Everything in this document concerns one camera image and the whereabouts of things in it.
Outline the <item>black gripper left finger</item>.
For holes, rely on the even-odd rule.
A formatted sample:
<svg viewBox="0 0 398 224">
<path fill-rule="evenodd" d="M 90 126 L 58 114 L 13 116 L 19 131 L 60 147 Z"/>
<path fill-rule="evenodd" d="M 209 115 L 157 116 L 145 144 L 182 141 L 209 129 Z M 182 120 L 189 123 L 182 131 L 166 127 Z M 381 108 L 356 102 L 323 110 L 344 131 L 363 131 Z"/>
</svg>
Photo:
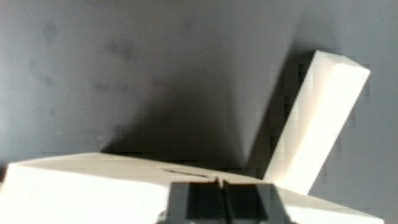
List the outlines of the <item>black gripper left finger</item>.
<svg viewBox="0 0 398 224">
<path fill-rule="evenodd" d="M 221 191 L 214 182 L 170 185 L 156 224 L 223 224 Z"/>
</svg>

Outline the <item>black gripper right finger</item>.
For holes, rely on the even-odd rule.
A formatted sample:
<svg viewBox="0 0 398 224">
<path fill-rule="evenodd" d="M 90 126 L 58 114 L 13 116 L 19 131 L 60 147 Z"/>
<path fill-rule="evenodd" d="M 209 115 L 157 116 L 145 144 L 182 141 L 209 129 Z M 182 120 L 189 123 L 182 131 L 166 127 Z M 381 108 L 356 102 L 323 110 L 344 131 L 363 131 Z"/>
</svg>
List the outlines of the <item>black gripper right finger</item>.
<svg viewBox="0 0 398 224">
<path fill-rule="evenodd" d="M 271 184 L 223 184 L 227 224 L 298 224 Z"/>
</svg>

